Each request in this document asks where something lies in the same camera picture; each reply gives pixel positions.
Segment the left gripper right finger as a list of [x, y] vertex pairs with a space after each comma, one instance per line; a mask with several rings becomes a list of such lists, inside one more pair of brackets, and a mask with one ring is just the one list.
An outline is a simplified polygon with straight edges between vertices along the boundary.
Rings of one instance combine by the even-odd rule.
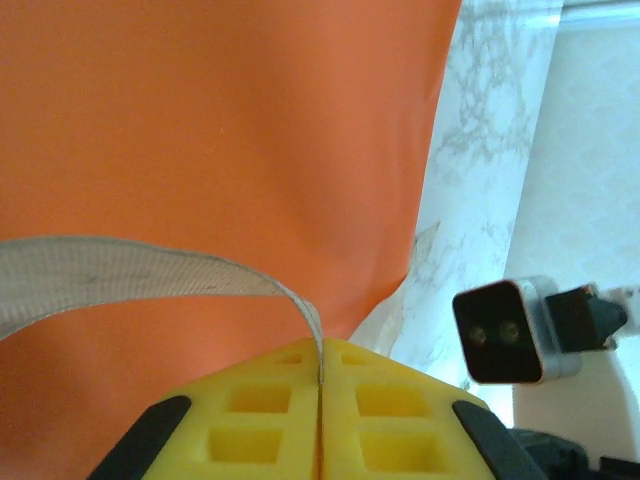
[[479, 398], [344, 340], [323, 345], [322, 480], [547, 480]]

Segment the orange wrapping paper sheet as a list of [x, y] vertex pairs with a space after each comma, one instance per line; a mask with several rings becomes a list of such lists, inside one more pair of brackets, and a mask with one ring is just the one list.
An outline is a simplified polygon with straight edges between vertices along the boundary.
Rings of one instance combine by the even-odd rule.
[[[347, 338], [405, 278], [461, 0], [0, 0], [0, 241], [220, 255]], [[283, 298], [0, 341], [0, 480], [85, 480], [166, 391], [307, 335]]]

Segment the beige fabric ribbon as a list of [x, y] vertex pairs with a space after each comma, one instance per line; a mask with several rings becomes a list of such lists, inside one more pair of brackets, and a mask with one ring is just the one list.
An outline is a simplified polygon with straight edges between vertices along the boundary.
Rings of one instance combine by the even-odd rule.
[[283, 296], [324, 355], [316, 308], [275, 278], [211, 254], [108, 237], [0, 242], [0, 340], [53, 315], [132, 300]]

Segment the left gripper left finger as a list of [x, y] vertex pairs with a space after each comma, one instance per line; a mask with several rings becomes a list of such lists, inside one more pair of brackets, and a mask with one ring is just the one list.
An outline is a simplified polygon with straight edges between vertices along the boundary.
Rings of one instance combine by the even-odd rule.
[[178, 387], [87, 480], [319, 480], [317, 373], [306, 339]]

